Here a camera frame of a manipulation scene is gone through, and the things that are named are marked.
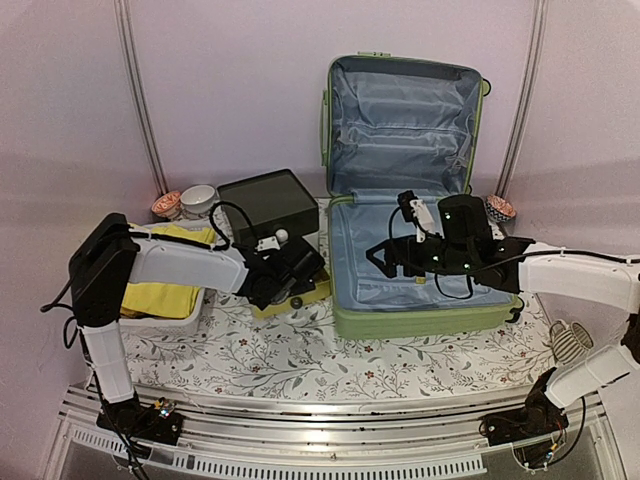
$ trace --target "bowl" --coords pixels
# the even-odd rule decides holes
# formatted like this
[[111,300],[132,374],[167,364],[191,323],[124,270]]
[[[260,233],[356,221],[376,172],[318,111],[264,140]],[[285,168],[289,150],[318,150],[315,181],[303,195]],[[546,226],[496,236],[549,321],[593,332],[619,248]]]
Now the bowl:
[[201,215],[213,207],[216,200],[216,189],[211,185],[194,185],[182,192],[180,200],[187,212]]
[[180,192],[176,190],[161,196],[151,206],[151,211],[159,217],[174,220],[180,215]]
[[516,217],[516,210],[504,198],[489,195],[484,202],[489,218],[496,223],[505,223]]

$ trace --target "white container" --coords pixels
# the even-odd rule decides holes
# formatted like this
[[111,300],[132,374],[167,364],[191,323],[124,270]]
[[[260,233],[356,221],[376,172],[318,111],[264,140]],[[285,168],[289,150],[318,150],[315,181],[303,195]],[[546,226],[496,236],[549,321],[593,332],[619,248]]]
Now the white container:
[[190,213],[202,215],[213,207],[216,200],[216,189],[211,185],[194,185],[182,192],[180,201]]
[[[185,228],[191,231],[203,230],[211,228],[208,220],[179,220],[171,222],[173,225]],[[144,228],[166,227],[167,223],[155,223],[153,225],[145,225]],[[198,332],[200,326],[200,313],[204,300],[204,288],[201,288],[196,297],[193,312],[187,318],[121,318],[120,327],[123,332],[133,333],[143,337],[169,335],[171,337],[190,337]]]

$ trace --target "suitcase handle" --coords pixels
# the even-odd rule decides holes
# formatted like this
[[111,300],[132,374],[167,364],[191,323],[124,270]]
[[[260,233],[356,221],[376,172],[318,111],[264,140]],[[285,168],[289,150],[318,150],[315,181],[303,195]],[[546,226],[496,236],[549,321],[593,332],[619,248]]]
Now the suitcase handle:
[[322,107],[320,109],[320,154],[322,155],[322,166],[326,167],[329,161],[329,147],[327,146],[329,127],[329,91],[322,91]]

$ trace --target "pink wall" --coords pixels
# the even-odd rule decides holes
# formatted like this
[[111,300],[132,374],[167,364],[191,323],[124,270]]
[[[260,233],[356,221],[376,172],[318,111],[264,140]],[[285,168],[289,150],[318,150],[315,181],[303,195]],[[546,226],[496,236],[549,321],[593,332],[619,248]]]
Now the pink wall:
[[0,8],[0,478],[37,478],[77,346],[63,313],[40,315],[69,256],[117,210],[142,221],[155,197],[112,2]]
[[493,190],[507,147],[533,2],[141,0],[133,20],[158,148],[172,185],[292,168],[325,193],[320,97],[339,55],[384,51],[477,68],[493,83],[474,167]]
[[[509,189],[516,233],[640,256],[640,1],[550,2],[542,63]],[[545,296],[552,316],[607,338],[626,318]],[[602,392],[630,479],[640,478],[640,372]]]

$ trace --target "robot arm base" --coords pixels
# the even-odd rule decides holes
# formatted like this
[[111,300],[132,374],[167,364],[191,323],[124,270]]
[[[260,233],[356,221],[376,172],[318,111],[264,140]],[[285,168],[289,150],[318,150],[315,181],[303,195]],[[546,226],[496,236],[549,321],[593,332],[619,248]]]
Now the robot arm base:
[[174,412],[175,405],[159,399],[155,405],[143,407],[134,393],[133,398],[117,403],[103,403],[96,425],[110,431],[165,445],[177,445],[184,416]]
[[563,411],[545,396],[555,368],[543,373],[525,400],[524,407],[492,413],[482,418],[481,430],[489,445],[502,445],[538,437],[569,426]]

